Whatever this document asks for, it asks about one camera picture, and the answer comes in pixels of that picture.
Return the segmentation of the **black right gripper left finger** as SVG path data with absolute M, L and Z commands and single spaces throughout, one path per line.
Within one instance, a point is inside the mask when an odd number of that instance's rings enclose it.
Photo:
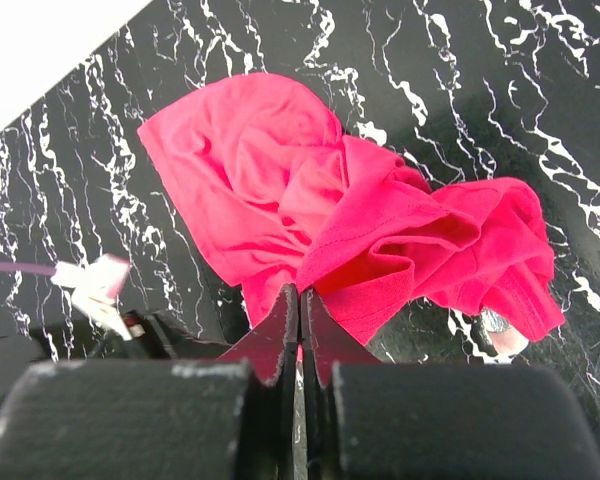
M 281 479 L 298 293 L 212 360 L 42 362 L 0 409 L 0 479 Z

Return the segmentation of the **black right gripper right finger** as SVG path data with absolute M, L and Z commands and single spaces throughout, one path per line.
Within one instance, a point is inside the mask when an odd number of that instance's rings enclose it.
M 600 479 L 566 384 L 533 366 L 384 363 L 301 295 L 312 479 Z

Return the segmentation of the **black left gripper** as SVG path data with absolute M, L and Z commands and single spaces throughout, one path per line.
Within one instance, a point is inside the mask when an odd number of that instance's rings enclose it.
M 230 349 L 229 344 L 195 337 L 165 311 L 130 311 L 122 319 L 132 338 L 123 340 L 108 331 L 87 354 L 89 359 L 212 360 Z

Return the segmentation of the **magenta pink t-shirt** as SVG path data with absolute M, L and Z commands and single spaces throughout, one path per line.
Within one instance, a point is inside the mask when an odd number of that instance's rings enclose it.
M 261 323 L 279 289 L 314 289 L 367 344 L 426 298 L 492 310 L 523 338 L 564 315 L 542 208 L 515 178 L 432 189 L 397 153 L 343 131 L 303 84 L 255 73 L 165 107 L 138 130 L 199 252 Z

